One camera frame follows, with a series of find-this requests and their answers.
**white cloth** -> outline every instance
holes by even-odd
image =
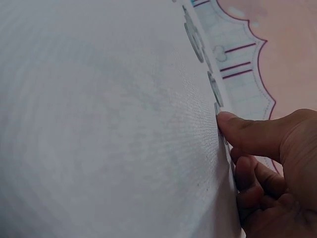
[[[2,0],[0,20],[1,237],[239,235],[180,5]]]

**hand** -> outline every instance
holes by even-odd
[[[298,110],[277,120],[243,120],[220,113],[233,146],[237,205],[247,238],[317,237],[317,112]],[[256,160],[283,166],[284,178]]]

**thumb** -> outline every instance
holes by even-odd
[[[287,136],[298,124],[317,112],[301,109],[277,120],[244,120],[232,113],[221,112],[217,116],[218,126],[228,142],[241,151],[270,157],[280,163],[279,155]]]

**maroon line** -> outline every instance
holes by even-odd
[[[223,69],[220,70],[220,72],[223,72],[223,71],[226,71],[226,70],[230,70],[232,68],[237,68],[237,67],[240,67],[240,66],[248,65],[248,64],[251,64],[251,62],[241,63],[241,64],[237,64],[235,66],[231,66],[231,67],[228,67],[228,68],[223,68]]]
[[[237,50],[240,50],[240,49],[243,49],[243,48],[247,48],[247,47],[250,47],[250,46],[255,46],[256,43],[252,43],[252,44],[249,44],[249,45],[246,45],[246,46],[240,46],[240,47],[237,47],[237,48],[234,48],[234,49],[230,49],[230,50],[227,50],[225,51],[225,53],[229,53],[229,52],[232,52],[232,51],[237,51]]]
[[[201,4],[204,4],[204,3],[207,3],[207,2],[210,2],[210,0],[201,2],[201,3],[197,4],[197,5],[195,5],[194,7],[200,6]]]
[[[224,76],[222,79],[231,78],[231,77],[234,77],[234,76],[237,76],[237,75],[240,75],[240,74],[244,74],[244,73],[248,73],[248,72],[251,72],[251,71],[253,71],[253,69],[249,69],[249,70],[245,70],[245,71],[242,71],[242,72],[234,73],[234,74],[231,74],[231,75],[228,75],[228,76]]]
[[[273,99],[273,101],[274,101],[274,105],[273,105],[272,110],[271,110],[270,115],[269,115],[269,119],[271,119],[273,110],[274,110],[274,108],[275,108],[275,106],[276,106],[276,100],[272,97],[272,95],[269,93],[269,91],[267,90],[266,86],[264,85],[263,79],[262,79],[262,76],[261,76],[261,71],[260,71],[260,54],[261,54],[261,51],[262,51],[264,45],[267,43],[267,40],[262,39],[262,38],[256,36],[256,35],[253,33],[253,31],[252,31],[252,29],[251,29],[251,27],[250,27],[250,20],[239,19],[239,18],[237,18],[237,17],[231,16],[228,12],[226,12],[226,11],[222,8],[222,6],[221,6],[220,3],[219,3],[219,0],[216,0],[216,2],[217,2],[217,5],[220,7],[220,9],[221,9],[225,14],[227,14],[229,17],[232,17],[233,19],[236,19],[236,20],[239,20],[239,21],[246,21],[246,22],[248,23],[248,28],[249,28],[250,32],[252,33],[252,35],[253,35],[255,38],[257,38],[257,39],[264,41],[264,43],[262,44],[262,46],[261,46],[261,48],[260,48],[260,50],[259,50],[259,54],[258,54],[258,70],[259,70],[260,80],[261,80],[261,83],[262,83],[264,89],[266,90],[266,92],[270,95],[270,97],[271,97],[271,98]],[[280,174],[279,171],[277,170],[277,167],[276,167],[275,164],[274,164],[274,161],[271,160],[271,162],[272,162],[272,164],[273,164],[273,166],[274,166],[276,172],[277,172],[278,174]]]

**fingernail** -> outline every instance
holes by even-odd
[[[229,121],[230,119],[232,118],[236,118],[237,116],[233,113],[230,113],[230,112],[220,112],[217,116],[217,119],[218,120],[221,120],[221,121],[224,121],[224,122],[227,122]]]

